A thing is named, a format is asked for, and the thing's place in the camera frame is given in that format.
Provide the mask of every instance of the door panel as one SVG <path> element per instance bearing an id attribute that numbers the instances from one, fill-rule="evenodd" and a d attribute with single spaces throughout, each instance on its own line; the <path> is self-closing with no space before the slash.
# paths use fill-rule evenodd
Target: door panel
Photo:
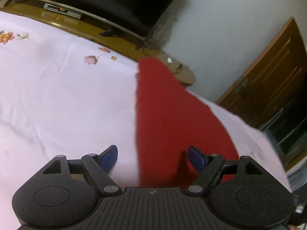
<path id="1" fill-rule="evenodd" d="M 282 27 L 260 56 L 217 100 L 217 104 L 259 127 L 303 85 L 307 54 L 294 18 Z"/>

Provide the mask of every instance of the bed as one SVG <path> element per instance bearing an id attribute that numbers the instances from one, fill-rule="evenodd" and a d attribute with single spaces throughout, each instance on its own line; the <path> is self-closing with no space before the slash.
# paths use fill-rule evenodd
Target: bed
<path id="1" fill-rule="evenodd" d="M 116 144 L 119 158 L 110 177 L 122 188 L 142 185 L 136 141 L 138 72 L 138 63 L 104 46 L 0 12 L 2 229 L 20 226 L 11 208 L 14 192 L 58 154 L 79 159 Z M 210 108 L 239 156 L 251 156 L 290 189 L 262 133 L 185 92 Z"/>

